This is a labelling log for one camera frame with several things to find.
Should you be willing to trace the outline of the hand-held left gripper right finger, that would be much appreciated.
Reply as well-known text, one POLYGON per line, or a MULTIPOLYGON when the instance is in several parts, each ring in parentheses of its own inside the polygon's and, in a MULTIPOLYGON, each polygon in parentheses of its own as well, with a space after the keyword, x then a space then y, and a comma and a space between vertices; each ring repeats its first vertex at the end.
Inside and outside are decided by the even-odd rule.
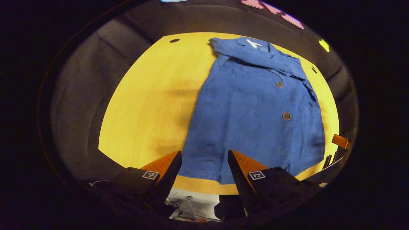
POLYGON ((229 150, 228 164, 249 216, 284 215, 322 190, 317 183, 298 180, 280 166, 268 168, 236 150, 229 150))

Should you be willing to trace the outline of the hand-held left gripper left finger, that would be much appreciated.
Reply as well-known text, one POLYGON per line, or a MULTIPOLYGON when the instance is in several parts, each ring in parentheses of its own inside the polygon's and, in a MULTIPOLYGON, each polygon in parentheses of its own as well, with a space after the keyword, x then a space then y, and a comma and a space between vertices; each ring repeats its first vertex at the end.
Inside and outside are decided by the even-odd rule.
POLYGON ((112 178, 90 184, 89 192, 116 211, 175 211, 166 202, 182 165, 176 150, 141 167, 127 167, 112 178))

